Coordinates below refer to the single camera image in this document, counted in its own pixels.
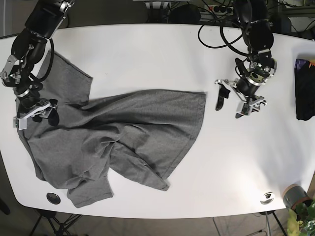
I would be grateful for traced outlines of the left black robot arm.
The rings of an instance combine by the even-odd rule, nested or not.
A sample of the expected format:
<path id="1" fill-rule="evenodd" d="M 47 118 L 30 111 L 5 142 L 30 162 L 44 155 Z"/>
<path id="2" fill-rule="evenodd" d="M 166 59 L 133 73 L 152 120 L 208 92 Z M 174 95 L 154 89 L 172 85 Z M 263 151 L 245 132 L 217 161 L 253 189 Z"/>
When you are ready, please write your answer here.
<path id="1" fill-rule="evenodd" d="M 246 67 L 243 60 L 236 58 L 236 71 L 239 72 L 239 78 L 215 81 L 220 87 L 216 111 L 221 110 L 224 101 L 229 98 L 230 90 L 225 86 L 230 86 L 240 99 L 235 115 L 236 118 L 240 118 L 259 112 L 260 106 L 267 104 L 265 98 L 256 95 L 256 92 L 274 76 L 277 62 L 271 54 L 274 37 L 268 19 L 266 1 L 236 0 L 233 9 L 247 45 L 248 53 L 245 57 L 249 66 Z"/>

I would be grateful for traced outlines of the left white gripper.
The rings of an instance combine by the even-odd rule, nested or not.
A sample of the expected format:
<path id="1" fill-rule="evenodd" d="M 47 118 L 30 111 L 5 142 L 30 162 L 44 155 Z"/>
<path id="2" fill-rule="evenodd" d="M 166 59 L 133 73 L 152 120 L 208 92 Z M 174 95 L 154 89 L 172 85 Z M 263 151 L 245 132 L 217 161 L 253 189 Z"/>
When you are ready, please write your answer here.
<path id="1" fill-rule="evenodd" d="M 256 91 L 260 88 L 263 82 L 259 82 L 250 77 L 241 77 L 234 81 L 230 80 L 216 80 L 215 84 L 220 86 L 218 99 L 216 103 L 216 111 L 222 109 L 224 105 L 224 100 L 229 98 L 230 90 L 224 86 L 224 83 L 232 88 L 232 90 L 237 94 L 241 100 L 235 118 L 241 118 L 244 116 L 249 116 L 252 112 L 259 112 L 260 105 L 264 106 L 267 104 L 267 101 L 263 96 L 255 95 Z"/>

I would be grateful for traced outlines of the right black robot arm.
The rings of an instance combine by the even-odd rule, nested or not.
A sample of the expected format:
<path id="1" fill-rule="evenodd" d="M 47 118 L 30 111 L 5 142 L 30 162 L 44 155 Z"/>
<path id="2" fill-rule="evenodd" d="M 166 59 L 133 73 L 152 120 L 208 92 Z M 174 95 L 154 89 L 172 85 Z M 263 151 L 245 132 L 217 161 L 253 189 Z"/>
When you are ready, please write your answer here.
<path id="1" fill-rule="evenodd" d="M 14 118 L 14 125 L 19 130 L 27 128 L 30 118 L 35 122 L 46 119 L 50 126 L 59 124 L 58 101 L 40 98 L 39 92 L 53 65 L 55 48 L 52 36 L 73 5 L 72 0 L 39 0 L 25 28 L 12 44 L 0 78 L 4 86 L 13 89 L 19 102 Z M 51 46 L 51 56 L 46 73 L 39 78 L 33 75 L 32 70 L 43 58 L 47 43 Z"/>

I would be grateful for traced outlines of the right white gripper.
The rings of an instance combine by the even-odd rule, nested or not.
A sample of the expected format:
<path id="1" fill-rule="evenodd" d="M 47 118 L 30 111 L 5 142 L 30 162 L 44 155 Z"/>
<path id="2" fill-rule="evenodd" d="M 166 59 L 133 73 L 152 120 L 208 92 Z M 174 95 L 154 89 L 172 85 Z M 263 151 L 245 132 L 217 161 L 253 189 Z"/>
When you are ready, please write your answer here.
<path id="1" fill-rule="evenodd" d="M 57 112 L 58 100 L 26 98 L 18 101 L 17 115 L 13 118 L 13 127 L 18 130 L 25 130 L 28 127 L 28 120 L 42 122 L 47 119 L 50 126 L 59 125 L 60 118 Z"/>

